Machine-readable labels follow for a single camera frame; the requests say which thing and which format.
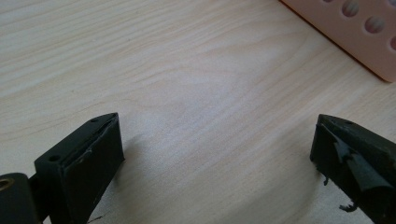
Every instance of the black plastic part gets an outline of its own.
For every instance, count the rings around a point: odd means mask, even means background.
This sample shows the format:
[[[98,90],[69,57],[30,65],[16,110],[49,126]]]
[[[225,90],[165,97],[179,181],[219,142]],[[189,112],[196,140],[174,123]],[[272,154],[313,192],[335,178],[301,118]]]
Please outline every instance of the black plastic part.
[[[0,176],[0,223],[87,223],[123,161],[118,114],[89,120],[40,156],[30,179]]]
[[[87,223],[124,161],[117,114],[91,119],[35,161],[52,223]]]
[[[0,223],[38,222],[27,176],[18,173],[0,175]]]
[[[319,115],[310,159],[374,223],[396,223],[396,144],[349,120]]]

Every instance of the screw hole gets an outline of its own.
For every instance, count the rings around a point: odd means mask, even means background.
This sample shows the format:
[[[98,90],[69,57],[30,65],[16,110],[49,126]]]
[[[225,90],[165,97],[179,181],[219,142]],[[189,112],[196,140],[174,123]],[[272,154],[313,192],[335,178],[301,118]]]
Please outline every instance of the screw hole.
[[[61,157],[60,156],[51,156],[49,157],[49,161],[58,161]]]
[[[12,178],[0,179],[0,191],[8,189],[12,184],[14,184],[14,179]]]

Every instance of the wooden table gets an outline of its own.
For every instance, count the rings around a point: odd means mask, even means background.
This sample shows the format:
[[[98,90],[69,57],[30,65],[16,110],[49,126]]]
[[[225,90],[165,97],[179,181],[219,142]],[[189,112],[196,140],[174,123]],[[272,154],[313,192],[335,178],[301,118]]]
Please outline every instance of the wooden table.
[[[278,1],[1,1],[1,174],[110,112],[95,224],[371,223],[308,159],[316,120],[396,141],[395,84]]]

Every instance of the light wood grain surface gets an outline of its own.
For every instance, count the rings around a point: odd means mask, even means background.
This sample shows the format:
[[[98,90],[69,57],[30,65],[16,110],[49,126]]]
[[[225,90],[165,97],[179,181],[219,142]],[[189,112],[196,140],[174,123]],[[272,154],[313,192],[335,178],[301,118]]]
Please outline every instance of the light wood grain surface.
[[[94,224],[371,223],[308,159],[316,120],[396,142],[396,86],[278,1],[1,1],[1,174],[109,112]]]

